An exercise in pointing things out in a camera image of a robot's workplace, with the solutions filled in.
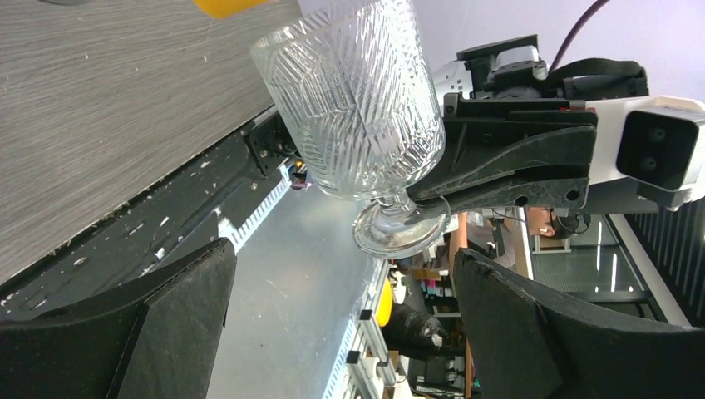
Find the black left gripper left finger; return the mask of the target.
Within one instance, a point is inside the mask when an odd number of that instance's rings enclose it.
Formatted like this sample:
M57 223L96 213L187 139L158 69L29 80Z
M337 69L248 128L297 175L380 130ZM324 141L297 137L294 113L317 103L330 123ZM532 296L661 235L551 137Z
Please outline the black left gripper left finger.
M218 239L118 288L2 323L2 397L205 397L236 263Z

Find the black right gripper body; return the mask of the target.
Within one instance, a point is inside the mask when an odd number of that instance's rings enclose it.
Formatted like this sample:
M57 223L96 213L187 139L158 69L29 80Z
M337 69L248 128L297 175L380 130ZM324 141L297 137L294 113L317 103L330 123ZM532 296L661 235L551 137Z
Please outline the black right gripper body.
M444 160L520 148L526 160L592 160L598 104L649 93L634 61L592 57L552 69L529 35L467 48L443 75Z

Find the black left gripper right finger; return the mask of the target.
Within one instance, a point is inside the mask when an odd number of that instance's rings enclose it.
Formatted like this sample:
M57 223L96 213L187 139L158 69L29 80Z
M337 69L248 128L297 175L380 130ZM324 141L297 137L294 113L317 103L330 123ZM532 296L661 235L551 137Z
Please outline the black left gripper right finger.
M484 398L701 398L704 331L601 308L463 249L456 298Z

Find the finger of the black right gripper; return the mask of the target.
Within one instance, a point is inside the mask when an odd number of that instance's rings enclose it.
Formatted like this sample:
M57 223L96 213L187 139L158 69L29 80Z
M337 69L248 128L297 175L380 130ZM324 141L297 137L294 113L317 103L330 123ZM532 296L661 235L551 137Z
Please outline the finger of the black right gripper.
M446 130L445 153L427 176L464 175L477 182L507 175L589 178L596 141L590 124L542 125L537 134L502 133L499 140L468 123L449 123Z
M586 177L520 177L507 175L477 182L464 175L427 176L412 186L412 200L437 208L448 204L453 213L511 206L581 209L586 202Z

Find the clear textured wine glass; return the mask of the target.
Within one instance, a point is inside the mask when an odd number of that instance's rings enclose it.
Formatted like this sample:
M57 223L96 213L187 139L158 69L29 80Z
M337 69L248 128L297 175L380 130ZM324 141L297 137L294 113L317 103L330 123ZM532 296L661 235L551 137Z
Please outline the clear textured wine glass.
M251 55L318 188L368 202L353 225L362 251L403 259L445 233L448 203L428 209L407 194L446 143L411 2L336 2L262 37Z

